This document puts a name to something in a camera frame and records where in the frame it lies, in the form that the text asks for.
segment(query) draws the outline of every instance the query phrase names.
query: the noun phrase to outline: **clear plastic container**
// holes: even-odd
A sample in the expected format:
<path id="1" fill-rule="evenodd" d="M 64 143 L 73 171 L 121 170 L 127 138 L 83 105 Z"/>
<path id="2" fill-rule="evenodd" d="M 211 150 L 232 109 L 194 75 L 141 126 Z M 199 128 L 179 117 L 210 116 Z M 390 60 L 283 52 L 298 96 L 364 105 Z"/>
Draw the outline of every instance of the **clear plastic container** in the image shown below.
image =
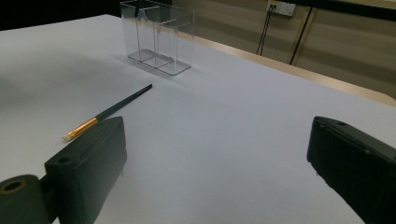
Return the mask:
<path id="1" fill-rule="evenodd" d="M 120 3 L 129 58 L 176 75 L 191 67 L 194 12 L 152 1 Z"/>

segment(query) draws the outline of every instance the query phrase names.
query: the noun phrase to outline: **black cable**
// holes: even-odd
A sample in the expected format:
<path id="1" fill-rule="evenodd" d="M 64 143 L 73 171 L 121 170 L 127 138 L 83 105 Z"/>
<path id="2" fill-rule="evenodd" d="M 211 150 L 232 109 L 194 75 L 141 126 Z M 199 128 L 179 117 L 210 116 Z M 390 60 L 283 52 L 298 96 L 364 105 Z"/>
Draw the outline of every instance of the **black cable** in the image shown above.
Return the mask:
<path id="1" fill-rule="evenodd" d="M 262 47 L 264 46 L 264 40 L 265 40 L 265 37 L 267 36 L 268 25 L 270 24 L 271 15 L 272 15 L 272 11 L 274 10 L 274 8 L 275 7 L 271 8 L 269 11 L 267 25 L 265 26 L 264 37 L 262 38 Z"/>
<path id="2" fill-rule="evenodd" d="M 290 63 L 289 63 L 290 65 L 293 63 L 294 56 L 296 55 L 297 49 L 298 49 L 298 47 L 300 46 L 300 42 L 301 42 L 301 39 L 303 38 L 303 34 L 304 34 L 304 31 L 305 31 L 305 27 L 306 27 L 306 25 L 308 24 L 309 17 L 311 16 L 311 12 L 312 12 L 312 8 L 309 9 L 308 16 L 306 16 L 306 20 L 305 20 L 305 23 L 304 23 L 303 30 L 302 30 L 301 33 L 300 33 L 300 37 L 298 38 L 298 41 L 297 41 L 297 44 L 296 44 L 296 48 L 294 49 L 293 55 L 291 56 L 291 60 L 290 60 Z"/>
<path id="3" fill-rule="evenodd" d="M 265 26 L 266 26 L 266 24 L 267 24 L 269 15 L 270 15 L 270 13 L 268 12 L 268 13 L 267 13 L 267 16 L 266 16 L 266 18 L 265 18 L 264 27 L 262 28 L 262 36 L 260 37 L 260 42 L 259 42 L 259 46 L 257 47 L 256 54 L 259 53 L 260 45 L 262 44 L 262 38 L 263 38 L 263 36 L 264 36 Z"/>
<path id="4" fill-rule="evenodd" d="M 262 28 L 262 36 L 260 37 L 260 42 L 259 42 L 259 46 L 257 47 L 256 54 L 259 53 L 260 46 L 263 47 L 264 39 L 265 39 L 267 30 L 268 30 L 269 20 L 270 20 L 272 11 L 274 10 L 275 7 L 276 7 L 276 6 L 273 6 L 273 5 L 271 5 L 271 6 L 269 7 L 267 16 L 266 16 L 266 18 L 265 18 L 264 27 Z"/>

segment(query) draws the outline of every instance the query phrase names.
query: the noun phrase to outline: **beige wall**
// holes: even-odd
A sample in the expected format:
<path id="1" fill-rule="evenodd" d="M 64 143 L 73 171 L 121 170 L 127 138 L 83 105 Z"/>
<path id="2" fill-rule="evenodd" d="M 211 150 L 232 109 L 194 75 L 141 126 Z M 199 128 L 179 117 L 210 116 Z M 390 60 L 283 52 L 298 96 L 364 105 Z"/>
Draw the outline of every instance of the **beige wall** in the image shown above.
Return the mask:
<path id="1" fill-rule="evenodd" d="M 256 52 L 266 17 L 265 0 L 173 0 L 195 10 L 195 34 Z M 306 7 L 293 17 L 271 17 L 262 56 L 289 63 Z M 296 66 L 396 98 L 396 22 L 318 9 Z"/>

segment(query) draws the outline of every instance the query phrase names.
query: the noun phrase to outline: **brush bristles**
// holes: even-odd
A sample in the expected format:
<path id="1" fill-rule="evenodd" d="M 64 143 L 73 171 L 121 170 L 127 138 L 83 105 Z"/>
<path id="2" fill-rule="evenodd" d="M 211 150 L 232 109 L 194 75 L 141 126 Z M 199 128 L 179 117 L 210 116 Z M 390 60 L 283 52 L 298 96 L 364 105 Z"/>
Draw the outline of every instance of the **brush bristles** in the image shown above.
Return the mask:
<path id="1" fill-rule="evenodd" d="M 70 141 L 70 140 L 72 140 L 72 138 L 69 136 L 69 134 L 63 136 L 62 139 L 64 139 L 65 141 Z"/>

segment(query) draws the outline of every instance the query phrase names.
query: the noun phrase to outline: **white table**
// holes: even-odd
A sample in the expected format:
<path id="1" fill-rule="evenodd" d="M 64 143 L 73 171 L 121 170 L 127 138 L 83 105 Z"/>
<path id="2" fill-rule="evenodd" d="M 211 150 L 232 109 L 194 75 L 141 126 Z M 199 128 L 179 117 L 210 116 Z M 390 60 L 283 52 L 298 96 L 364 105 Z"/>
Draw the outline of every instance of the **white table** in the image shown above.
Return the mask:
<path id="1" fill-rule="evenodd" d="M 96 223 L 362 223 L 306 161 L 314 116 L 396 147 L 396 107 L 195 44 L 170 77 L 127 59 L 120 18 L 0 33 L 0 180 L 45 174 L 61 136 L 148 84 Z"/>

